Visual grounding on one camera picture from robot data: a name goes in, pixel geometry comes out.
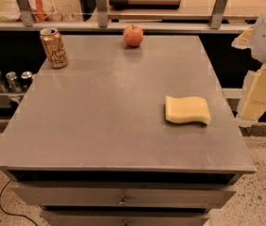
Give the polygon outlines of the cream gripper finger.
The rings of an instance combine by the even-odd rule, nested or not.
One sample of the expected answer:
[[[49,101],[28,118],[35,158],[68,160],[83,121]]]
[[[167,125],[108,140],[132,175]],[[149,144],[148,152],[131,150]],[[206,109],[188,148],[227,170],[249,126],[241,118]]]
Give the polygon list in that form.
[[[231,46],[236,49],[250,49],[252,45],[252,34],[253,34],[253,28],[248,27],[246,30],[244,30],[237,38],[235,38]]]
[[[258,122],[266,112],[266,64],[256,72],[249,71],[244,78],[238,103],[238,122]]]

